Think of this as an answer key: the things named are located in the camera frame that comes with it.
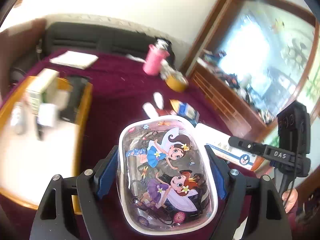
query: roll of tape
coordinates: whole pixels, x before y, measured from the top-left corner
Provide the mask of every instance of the roll of tape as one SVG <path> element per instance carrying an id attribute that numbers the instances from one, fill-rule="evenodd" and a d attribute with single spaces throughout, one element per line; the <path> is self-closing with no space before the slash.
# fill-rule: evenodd
<path id="1" fill-rule="evenodd" d="M 168 87 L 176 92 L 183 92 L 189 85 L 188 80 L 181 73 L 170 75 L 166 83 Z"/>

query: cartoon fairy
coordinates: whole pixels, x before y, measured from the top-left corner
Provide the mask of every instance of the cartoon fairy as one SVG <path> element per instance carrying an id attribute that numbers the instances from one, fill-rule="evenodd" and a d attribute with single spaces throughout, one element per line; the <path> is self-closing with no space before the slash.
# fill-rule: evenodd
<path id="1" fill-rule="evenodd" d="M 162 143 L 159 145 L 158 140 L 150 140 L 147 149 L 134 149 L 126 153 L 128 156 L 136 156 L 140 158 L 140 163 L 148 162 L 154 168 L 157 166 L 159 160 L 166 159 L 168 165 L 176 170 L 169 161 L 177 160 L 186 155 L 189 151 L 190 139 L 188 136 L 180 134 L 179 127 L 172 128 L 163 137 Z"/>
<path id="2" fill-rule="evenodd" d="M 160 208 L 161 206 L 166 208 L 164 205 L 165 201 L 168 200 L 172 206 L 180 211 L 193 212 L 197 211 L 194 203 L 189 197 L 197 195 L 196 189 L 202 187 L 201 184 L 205 183 L 202 174 L 195 174 L 191 177 L 192 171 L 180 171 L 180 176 L 172 177 L 170 185 L 158 178 L 151 179 L 148 182 L 147 192 L 142 195 L 142 198 L 138 203 L 137 207 L 145 204 L 145 200 L 149 203 L 145 204 L 147 207 Z"/>

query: purple flower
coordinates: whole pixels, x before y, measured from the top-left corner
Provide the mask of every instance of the purple flower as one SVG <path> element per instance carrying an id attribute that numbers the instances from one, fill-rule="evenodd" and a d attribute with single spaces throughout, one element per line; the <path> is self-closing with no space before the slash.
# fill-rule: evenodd
<path id="1" fill-rule="evenodd" d="M 149 226 L 149 221 L 146 219 L 146 218 L 144 218 L 144 217 L 142 217 L 142 216 L 138 216 L 138 222 L 140 223 L 140 224 L 142 224 L 143 226 L 145 226 L 145 227 L 148 227 Z"/>

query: pink thermos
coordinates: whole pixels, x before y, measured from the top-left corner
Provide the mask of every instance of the pink thermos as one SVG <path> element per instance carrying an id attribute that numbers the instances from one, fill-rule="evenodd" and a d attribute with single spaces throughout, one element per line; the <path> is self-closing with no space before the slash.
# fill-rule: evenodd
<path id="1" fill-rule="evenodd" d="M 149 52 L 146 62 L 143 65 L 143 70 L 148 75 L 156 76 L 161 70 L 161 61 L 168 57 L 168 43 L 164 40 L 158 39 L 155 45 L 149 45 Z"/>

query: maroon tablecloth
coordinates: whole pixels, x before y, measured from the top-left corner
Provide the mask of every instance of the maroon tablecloth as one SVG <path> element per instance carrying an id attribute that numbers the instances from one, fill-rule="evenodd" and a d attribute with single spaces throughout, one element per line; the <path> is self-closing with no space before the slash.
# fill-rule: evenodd
<path id="1" fill-rule="evenodd" d="M 49 58 L 64 53 L 56 52 L 36 64 L 28 75 L 37 75 L 43 68 L 52 68 L 60 72 L 60 77 L 79 74 L 90 78 L 93 84 L 92 105 L 89 112 L 81 155 L 81 170 L 92 168 L 98 160 L 105 158 L 114 145 L 118 144 L 121 131 L 129 124 L 147 119 L 142 109 L 146 102 L 153 102 L 153 93 L 158 91 L 164 97 L 165 108 L 170 107 L 170 99 L 187 102 L 200 113 L 200 122 L 231 135 L 230 131 L 218 114 L 206 102 L 201 92 L 192 84 L 184 93 L 171 90 L 160 77 L 148 76 L 142 70 L 142 63 L 130 59 L 106 54 L 97 54 L 99 59 L 87 70 L 54 65 Z M 237 166 L 243 174 L 254 176 L 253 172 Z M 243 220 L 248 213 L 246 198 L 242 213 Z M 28 239 L 35 212 L 26 210 L 3 196 L 0 204 L 17 229 Z M 116 185 L 113 184 L 110 193 L 100 201 L 107 224 L 114 239 L 164 239 L 151 237 L 133 230 L 126 222 L 119 202 Z M 224 203 L 219 203 L 215 219 L 204 228 L 188 233 L 188 238 L 208 239 L 217 224 L 217 219 L 223 210 Z M 88 239 L 81 216 L 77 216 L 83 239 Z M 167 236 L 165 239 L 185 239 L 186 235 Z"/>

